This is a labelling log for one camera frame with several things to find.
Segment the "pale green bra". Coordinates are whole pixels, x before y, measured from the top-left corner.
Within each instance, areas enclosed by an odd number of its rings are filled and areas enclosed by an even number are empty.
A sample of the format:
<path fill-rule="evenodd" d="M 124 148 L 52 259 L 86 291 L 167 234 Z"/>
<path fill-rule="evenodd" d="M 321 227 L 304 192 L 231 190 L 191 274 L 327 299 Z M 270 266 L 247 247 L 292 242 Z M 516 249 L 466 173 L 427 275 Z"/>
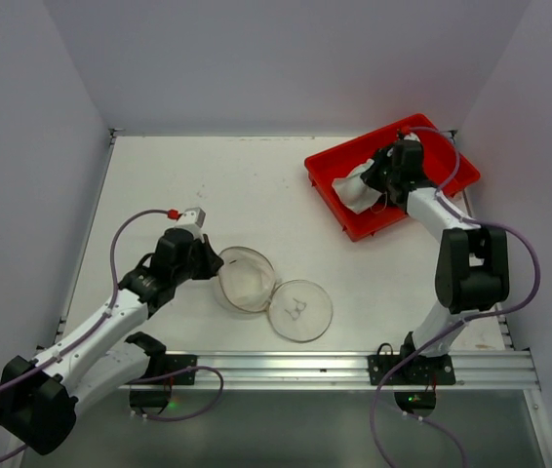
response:
<path fill-rule="evenodd" d="M 383 192 L 369 187 L 362 180 L 362 174 L 373 163 L 373 159 L 368 159 L 352 169 L 347 176 L 335 178 L 332 182 L 332 189 L 340 203 L 355 215 L 370 209 L 385 197 Z"/>

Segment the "white mesh laundry bag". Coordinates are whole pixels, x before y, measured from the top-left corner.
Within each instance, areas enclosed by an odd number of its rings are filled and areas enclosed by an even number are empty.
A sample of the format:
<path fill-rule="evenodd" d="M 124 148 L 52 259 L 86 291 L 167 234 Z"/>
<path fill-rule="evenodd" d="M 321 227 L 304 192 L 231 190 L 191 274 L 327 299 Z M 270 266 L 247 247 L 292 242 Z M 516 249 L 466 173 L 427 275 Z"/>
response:
<path fill-rule="evenodd" d="M 307 280 L 281 282 L 270 260 L 247 247 L 219 253 L 223 265 L 214 279 L 216 301 L 242 316 L 265 315 L 276 334 L 291 342 L 320 338 L 332 324 L 329 294 Z"/>

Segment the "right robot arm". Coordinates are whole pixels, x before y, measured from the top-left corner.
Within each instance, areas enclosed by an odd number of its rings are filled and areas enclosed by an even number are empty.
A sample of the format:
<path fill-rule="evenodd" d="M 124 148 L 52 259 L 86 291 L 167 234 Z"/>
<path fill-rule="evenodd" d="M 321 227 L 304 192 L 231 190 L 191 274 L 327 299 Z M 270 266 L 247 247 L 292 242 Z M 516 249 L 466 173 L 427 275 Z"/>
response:
<path fill-rule="evenodd" d="M 379 149 L 361 180 L 385 194 L 391 206 L 418 221 L 439 243 L 436 302 L 407 334 L 400 353 L 427 359 L 447 355 L 466 326 L 509 295 L 506 232 L 458 209 L 425 173 L 420 141 L 402 137 Z"/>

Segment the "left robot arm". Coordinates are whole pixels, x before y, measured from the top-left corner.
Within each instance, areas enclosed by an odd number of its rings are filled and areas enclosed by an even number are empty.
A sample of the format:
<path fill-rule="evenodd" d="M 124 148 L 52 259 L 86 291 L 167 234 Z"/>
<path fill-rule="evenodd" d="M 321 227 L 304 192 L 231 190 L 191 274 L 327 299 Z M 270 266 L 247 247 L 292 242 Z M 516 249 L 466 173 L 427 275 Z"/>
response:
<path fill-rule="evenodd" d="M 124 384 L 181 381 L 196 365 L 171 367 L 166 346 L 140 326 L 187 281 L 214 278 L 223 265 L 205 234 L 171 228 L 153 253 L 117 283 L 111 297 L 51 348 L 3 369 L 0 426 L 40 455 L 57 449 L 78 417 Z"/>

